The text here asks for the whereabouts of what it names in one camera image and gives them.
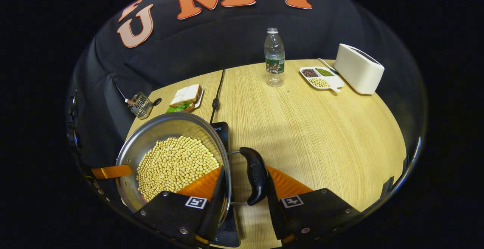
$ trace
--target bottle label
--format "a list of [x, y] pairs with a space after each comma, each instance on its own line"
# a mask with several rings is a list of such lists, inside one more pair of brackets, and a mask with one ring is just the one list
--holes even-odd
[[266, 58], [266, 71], [272, 74], [284, 72], [284, 60], [269, 60]]

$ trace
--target screw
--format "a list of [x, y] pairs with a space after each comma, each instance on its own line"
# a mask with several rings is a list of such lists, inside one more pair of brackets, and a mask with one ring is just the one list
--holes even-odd
[[183, 235], [187, 235], [189, 233], [187, 228], [180, 228], [178, 229], [178, 231], [180, 231], [180, 233], [182, 233]]

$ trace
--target black cable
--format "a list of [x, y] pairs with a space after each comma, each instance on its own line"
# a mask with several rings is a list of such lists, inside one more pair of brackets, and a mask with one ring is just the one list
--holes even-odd
[[225, 74], [225, 69], [222, 70], [222, 76], [220, 77], [220, 83], [218, 85], [218, 90], [217, 90], [217, 95], [215, 96], [215, 98], [213, 99], [213, 102], [212, 102], [212, 116], [210, 117], [210, 124], [212, 123], [213, 121], [213, 115], [215, 114], [215, 110], [218, 109], [218, 94], [220, 92], [220, 87], [222, 87], [222, 81], [223, 81], [223, 75]]

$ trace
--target white toaster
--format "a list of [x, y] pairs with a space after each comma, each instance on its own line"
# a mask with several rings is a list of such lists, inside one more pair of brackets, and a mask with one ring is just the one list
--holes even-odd
[[373, 94], [385, 68], [365, 52], [339, 44], [334, 69], [360, 94]]

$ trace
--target bottle cap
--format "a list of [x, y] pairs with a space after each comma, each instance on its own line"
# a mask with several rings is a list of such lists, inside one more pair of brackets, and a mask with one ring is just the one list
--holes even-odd
[[267, 28], [267, 33], [274, 34], [274, 33], [279, 33], [279, 32], [277, 31], [277, 28]]

